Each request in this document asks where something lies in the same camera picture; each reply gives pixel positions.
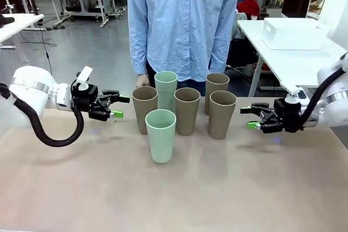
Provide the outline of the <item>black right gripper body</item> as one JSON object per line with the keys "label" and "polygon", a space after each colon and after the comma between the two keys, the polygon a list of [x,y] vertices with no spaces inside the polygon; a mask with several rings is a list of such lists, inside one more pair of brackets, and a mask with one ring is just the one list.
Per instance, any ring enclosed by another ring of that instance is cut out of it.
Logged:
{"label": "black right gripper body", "polygon": [[289,104],[284,98],[275,99],[273,108],[260,111],[260,129],[265,134],[282,132],[295,133],[299,127],[301,104]]}

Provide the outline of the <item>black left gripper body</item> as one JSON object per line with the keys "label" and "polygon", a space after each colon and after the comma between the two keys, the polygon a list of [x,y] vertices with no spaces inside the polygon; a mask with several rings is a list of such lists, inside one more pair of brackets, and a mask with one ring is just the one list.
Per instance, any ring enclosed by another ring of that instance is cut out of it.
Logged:
{"label": "black left gripper body", "polygon": [[100,95],[96,85],[89,85],[86,90],[79,90],[80,84],[71,89],[73,105],[81,112],[86,112],[93,120],[107,121],[109,118],[109,97]]}

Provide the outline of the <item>person's right hand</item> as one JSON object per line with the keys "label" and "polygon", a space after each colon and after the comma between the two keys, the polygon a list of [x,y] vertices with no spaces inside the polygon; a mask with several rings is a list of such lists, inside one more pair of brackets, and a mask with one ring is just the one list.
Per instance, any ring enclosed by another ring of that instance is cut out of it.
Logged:
{"label": "person's right hand", "polygon": [[147,74],[139,74],[136,81],[137,87],[151,86],[149,77]]}

